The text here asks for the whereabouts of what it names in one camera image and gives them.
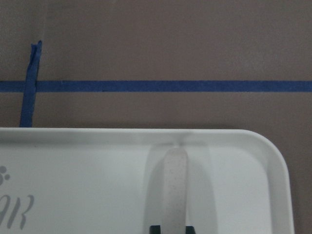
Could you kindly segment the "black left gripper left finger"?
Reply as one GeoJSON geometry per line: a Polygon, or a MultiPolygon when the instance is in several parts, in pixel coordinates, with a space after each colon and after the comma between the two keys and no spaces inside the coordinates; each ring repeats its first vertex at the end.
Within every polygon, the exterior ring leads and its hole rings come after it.
{"type": "Polygon", "coordinates": [[[149,227],[149,234],[161,234],[160,225],[152,225],[149,227]]]}

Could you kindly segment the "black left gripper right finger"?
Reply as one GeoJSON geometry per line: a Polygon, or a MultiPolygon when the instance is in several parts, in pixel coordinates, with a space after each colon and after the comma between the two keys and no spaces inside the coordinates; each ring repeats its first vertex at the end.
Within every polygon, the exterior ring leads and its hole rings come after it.
{"type": "Polygon", "coordinates": [[[186,226],[185,234],[196,234],[195,228],[193,226],[186,226]]]}

